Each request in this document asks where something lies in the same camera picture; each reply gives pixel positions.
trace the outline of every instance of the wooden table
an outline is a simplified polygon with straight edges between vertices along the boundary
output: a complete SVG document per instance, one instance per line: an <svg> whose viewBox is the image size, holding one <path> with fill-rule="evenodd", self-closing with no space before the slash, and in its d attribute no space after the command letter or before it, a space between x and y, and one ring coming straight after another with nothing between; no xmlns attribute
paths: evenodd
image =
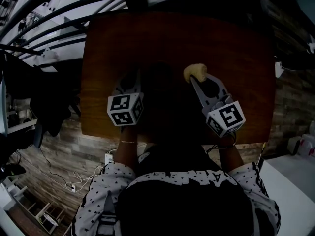
<svg viewBox="0 0 315 236"><path fill-rule="evenodd" d="M152 64L167 63L156 75ZM204 63L239 100L246 123L238 143L269 138L275 96L271 41L228 22L180 13L120 13L90 21L81 83L82 133L117 138L120 129L107 114L107 97L134 67L142 74L145 111L138 124L144 142L213 144L201 106L183 70Z"/></svg>

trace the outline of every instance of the white box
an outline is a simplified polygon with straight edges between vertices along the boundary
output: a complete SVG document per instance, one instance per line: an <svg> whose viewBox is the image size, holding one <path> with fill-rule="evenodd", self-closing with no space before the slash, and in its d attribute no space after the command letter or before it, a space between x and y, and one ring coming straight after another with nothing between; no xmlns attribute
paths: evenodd
<svg viewBox="0 0 315 236"><path fill-rule="evenodd" d="M142 96L132 93L108 97L107 113L115 126L137 124L143 112Z"/></svg>
<svg viewBox="0 0 315 236"><path fill-rule="evenodd" d="M209 112L206 123L219 137L223 137L238 130L245 121L240 103L235 101Z"/></svg>

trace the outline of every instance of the small yellow object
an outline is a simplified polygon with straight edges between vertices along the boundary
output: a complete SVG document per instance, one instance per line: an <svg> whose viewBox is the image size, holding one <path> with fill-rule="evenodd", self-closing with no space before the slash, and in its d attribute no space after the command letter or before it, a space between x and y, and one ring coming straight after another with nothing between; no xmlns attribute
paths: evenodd
<svg viewBox="0 0 315 236"><path fill-rule="evenodd" d="M193 75L200 82L206 80L207 67L204 64L189 65L184 69L184 79L190 83L190 76Z"/></svg>

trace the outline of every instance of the person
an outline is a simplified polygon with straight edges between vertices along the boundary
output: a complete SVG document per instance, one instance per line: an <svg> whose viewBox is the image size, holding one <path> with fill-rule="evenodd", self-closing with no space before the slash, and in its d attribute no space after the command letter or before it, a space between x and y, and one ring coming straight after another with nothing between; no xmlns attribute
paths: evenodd
<svg viewBox="0 0 315 236"><path fill-rule="evenodd" d="M220 139L221 168L189 141L154 145L137 158L136 127L127 126L114 162L92 179L71 235L276 235L279 208L235 142L235 135Z"/></svg>

